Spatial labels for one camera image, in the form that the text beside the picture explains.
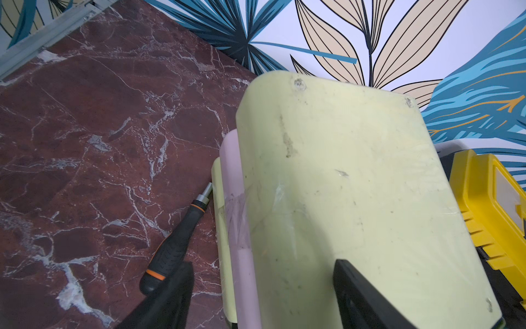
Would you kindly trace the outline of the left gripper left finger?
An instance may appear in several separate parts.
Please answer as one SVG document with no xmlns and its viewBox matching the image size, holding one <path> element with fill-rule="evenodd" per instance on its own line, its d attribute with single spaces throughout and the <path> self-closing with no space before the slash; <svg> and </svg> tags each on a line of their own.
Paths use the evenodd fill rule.
<svg viewBox="0 0 526 329">
<path fill-rule="evenodd" d="M 193 264 L 182 263 L 116 327 L 185 329 L 194 279 Z"/>
</svg>

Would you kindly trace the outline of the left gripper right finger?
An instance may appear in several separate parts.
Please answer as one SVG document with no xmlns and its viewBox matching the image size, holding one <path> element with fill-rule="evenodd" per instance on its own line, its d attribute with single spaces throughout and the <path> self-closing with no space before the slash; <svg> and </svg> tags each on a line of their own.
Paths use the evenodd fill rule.
<svg viewBox="0 0 526 329">
<path fill-rule="evenodd" d="M 414 328 L 348 260 L 336 260 L 333 285 L 342 327 Z"/>
</svg>

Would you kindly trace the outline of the pale green drawer cabinet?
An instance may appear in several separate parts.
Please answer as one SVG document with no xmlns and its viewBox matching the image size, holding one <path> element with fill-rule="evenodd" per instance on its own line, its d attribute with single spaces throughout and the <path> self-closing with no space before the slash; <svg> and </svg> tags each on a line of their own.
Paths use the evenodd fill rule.
<svg viewBox="0 0 526 329">
<path fill-rule="evenodd" d="M 503 315 L 411 97 L 274 71 L 252 81 L 212 167 L 225 314 L 344 328 L 348 260 L 413 328 Z"/>
</svg>

